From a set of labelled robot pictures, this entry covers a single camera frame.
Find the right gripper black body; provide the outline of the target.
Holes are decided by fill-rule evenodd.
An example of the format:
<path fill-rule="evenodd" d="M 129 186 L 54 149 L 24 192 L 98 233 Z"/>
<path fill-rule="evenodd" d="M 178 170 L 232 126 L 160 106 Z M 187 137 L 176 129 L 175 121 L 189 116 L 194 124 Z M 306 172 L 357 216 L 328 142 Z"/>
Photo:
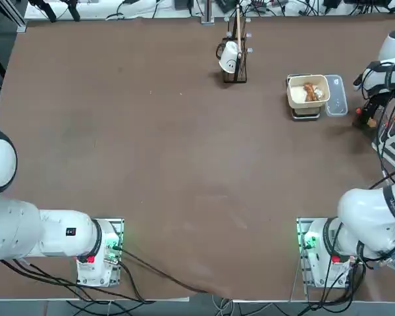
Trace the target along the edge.
<path fill-rule="evenodd" d="M 378 93 L 368 97 L 365 106 L 367 111 L 376 111 L 379 107 L 384 107 L 390 98 L 390 92 Z"/>

